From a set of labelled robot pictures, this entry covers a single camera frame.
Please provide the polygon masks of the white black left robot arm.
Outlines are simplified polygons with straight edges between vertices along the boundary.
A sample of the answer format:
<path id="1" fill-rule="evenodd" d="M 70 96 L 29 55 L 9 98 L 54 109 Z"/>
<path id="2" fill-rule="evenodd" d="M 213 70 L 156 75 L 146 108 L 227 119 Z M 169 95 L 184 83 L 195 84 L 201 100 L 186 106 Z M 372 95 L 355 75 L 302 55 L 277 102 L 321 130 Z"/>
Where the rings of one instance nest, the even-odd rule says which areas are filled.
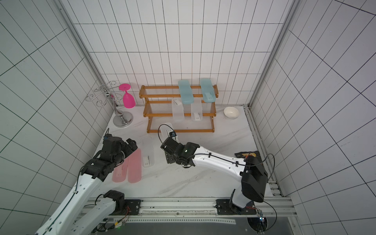
<path id="1" fill-rule="evenodd" d="M 38 235 L 88 235 L 109 215 L 130 212 L 124 193 L 110 190 L 83 217 L 79 214 L 91 195 L 124 160 L 138 149 L 132 139 L 106 134 L 103 146 L 78 173 L 77 181 L 53 215 L 36 232 Z"/>

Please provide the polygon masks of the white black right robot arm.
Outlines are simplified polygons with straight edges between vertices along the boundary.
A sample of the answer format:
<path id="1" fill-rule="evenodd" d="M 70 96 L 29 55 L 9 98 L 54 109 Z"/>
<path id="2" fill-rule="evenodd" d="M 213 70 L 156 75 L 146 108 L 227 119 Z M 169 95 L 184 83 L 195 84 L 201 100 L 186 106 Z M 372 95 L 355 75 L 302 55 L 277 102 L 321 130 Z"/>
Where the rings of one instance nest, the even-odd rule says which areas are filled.
<path id="1" fill-rule="evenodd" d="M 249 203 L 264 201 L 268 173 L 258 158 L 254 156 L 229 157 L 212 152 L 195 143 L 188 142 L 183 145 L 172 137 L 166 138 L 161 149 L 165 153 L 168 164 L 176 163 L 184 168 L 206 167 L 226 173 L 239 182 L 239 186 L 233 190 L 225 205 L 216 204 L 219 214 L 244 214 L 250 212 L 247 207 Z"/>

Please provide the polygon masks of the pink pencil case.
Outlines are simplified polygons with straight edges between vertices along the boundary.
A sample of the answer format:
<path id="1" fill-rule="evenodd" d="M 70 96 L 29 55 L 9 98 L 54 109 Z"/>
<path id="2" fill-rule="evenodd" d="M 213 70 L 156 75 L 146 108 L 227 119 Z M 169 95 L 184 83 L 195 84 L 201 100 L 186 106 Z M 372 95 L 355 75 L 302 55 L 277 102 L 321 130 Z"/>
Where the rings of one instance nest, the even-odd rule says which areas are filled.
<path id="1" fill-rule="evenodd" d="M 124 161 L 121 165 L 114 168 L 112 181 L 114 183 L 121 183 L 125 181 L 127 176 L 128 162 Z"/>
<path id="2" fill-rule="evenodd" d="M 128 182 L 137 183 L 142 179 L 142 151 L 138 148 L 128 157 Z"/>

